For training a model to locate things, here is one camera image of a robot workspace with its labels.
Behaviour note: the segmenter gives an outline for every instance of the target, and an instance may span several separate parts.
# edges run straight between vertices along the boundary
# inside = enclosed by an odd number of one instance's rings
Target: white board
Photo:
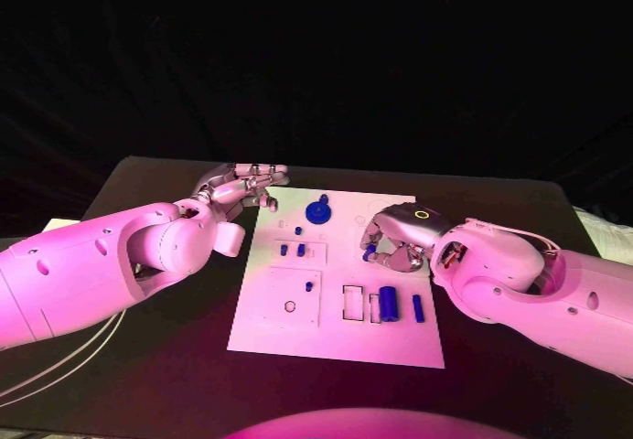
[[[374,215],[416,198],[292,187],[270,187],[270,194],[280,208],[276,213],[264,209],[258,213],[228,349],[443,369],[429,268],[398,273],[365,262],[359,247]],[[315,225],[305,211],[323,194],[332,219]],[[303,257],[300,243],[306,244]],[[393,250],[384,239],[378,251]],[[380,322],[378,289],[387,285],[398,295],[397,322]],[[352,287],[351,294],[345,287]],[[416,322],[416,294],[423,298],[423,323]],[[346,303],[354,319],[344,318]]]

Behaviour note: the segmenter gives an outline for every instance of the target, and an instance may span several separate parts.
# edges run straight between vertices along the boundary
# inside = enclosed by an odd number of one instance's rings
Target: table
[[[127,158],[85,219],[186,198],[218,164]],[[496,222],[597,254],[561,188],[530,180],[290,169],[292,186],[416,195],[450,220]],[[469,319],[434,286],[446,369],[421,369],[225,350],[248,258],[204,270],[129,312],[100,355],[58,385],[0,409],[0,428],[132,438],[218,437],[280,416],[336,407],[437,412],[530,437],[633,437],[633,389]],[[97,328],[0,354],[0,389],[59,359]]]

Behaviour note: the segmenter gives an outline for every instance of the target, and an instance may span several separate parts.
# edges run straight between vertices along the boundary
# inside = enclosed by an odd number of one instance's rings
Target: black curtain
[[[633,224],[630,26],[482,12],[13,6],[5,236],[80,218],[129,155],[544,178]]]

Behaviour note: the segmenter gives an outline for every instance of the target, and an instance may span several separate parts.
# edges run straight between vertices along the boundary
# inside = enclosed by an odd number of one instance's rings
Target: robotic hand
[[[540,251],[518,235],[540,239]],[[378,242],[395,244],[377,253]],[[449,221],[419,203],[390,206],[364,234],[364,259],[398,272],[423,258],[457,309],[502,323],[590,366],[633,377],[633,267],[561,250],[547,238],[468,219]]]
[[[205,266],[235,257],[244,207],[277,210],[286,166],[222,165],[189,198],[51,230],[0,253],[0,350],[98,323]]]

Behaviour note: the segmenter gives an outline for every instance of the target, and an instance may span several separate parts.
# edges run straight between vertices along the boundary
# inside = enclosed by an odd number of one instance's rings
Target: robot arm
[[[277,210],[266,186],[286,166],[222,165],[194,195],[155,203],[16,243],[0,253],[0,350],[68,334],[198,272],[215,250],[237,256],[244,207]]]
[[[377,253],[382,236],[394,254]],[[470,318],[508,325],[544,347],[633,377],[633,267],[476,219],[452,228],[417,203],[377,214],[361,245],[364,259],[400,272],[419,270],[426,257],[436,284]]]

